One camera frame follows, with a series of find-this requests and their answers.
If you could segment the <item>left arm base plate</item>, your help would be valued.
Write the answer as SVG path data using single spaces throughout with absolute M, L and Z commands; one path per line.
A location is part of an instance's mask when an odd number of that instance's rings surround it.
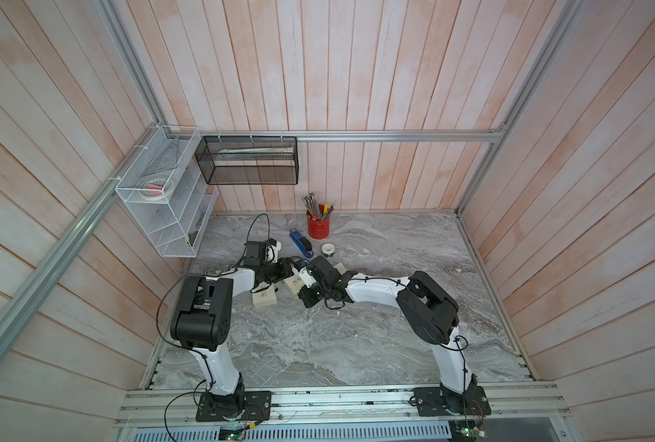
M 226 396 L 203 392 L 198 402 L 196 421 L 229 424 L 238 424 L 240 421 L 261 423 L 270 418 L 271 405 L 270 390 L 236 392 Z

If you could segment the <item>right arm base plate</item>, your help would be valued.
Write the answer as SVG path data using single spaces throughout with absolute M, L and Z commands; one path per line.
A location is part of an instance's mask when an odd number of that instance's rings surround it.
M 482 386 L 476 384 L 471 384 L 463 394 L 451 392 L 443 385 L 433 388 L 415 388 L 408 403 L 417 408 L 421 417 L 491 415 L 491 405 L 489 405 L 486 392 Z

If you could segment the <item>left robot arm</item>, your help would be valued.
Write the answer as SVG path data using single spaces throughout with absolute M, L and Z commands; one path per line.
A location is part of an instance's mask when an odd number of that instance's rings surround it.
M 170 335 L 163 331 L 158 335 L 165 344 L 196 357 L 207 383 L 199 406 L 212 408 L 224 417 L 244 410 L 244 381 L 225 345 L 231 329 L 233 298 L 290 276 L 292 264 L 280 259 L 258 267 L 235 266 L 216 276 L 187 273 L 176 282 L 180 289 L 169 317 Z

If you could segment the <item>small cream jewelry box front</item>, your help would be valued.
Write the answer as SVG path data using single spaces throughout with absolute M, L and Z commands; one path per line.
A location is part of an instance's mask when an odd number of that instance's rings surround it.
M 256 309 L 277 305 L 277 289 L 275 285 L 261 285 L 251 291 L 253 305 Z

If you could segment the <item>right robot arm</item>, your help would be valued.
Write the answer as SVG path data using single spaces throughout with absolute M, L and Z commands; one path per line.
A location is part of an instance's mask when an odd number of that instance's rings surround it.
M 477 376 L 464 354 L 467 338 L 459 333 L 459 305 L 427 273 L 399 278 L 342 273 L 322 256 L 294 265 L 292 272 L 303 281 L 299 299 L 308 309 L 320 301 L 333 311 L 349 303 L 399 308 L 415 335 L 432 348 L 446 406 L 460 413 L 477 397 Z

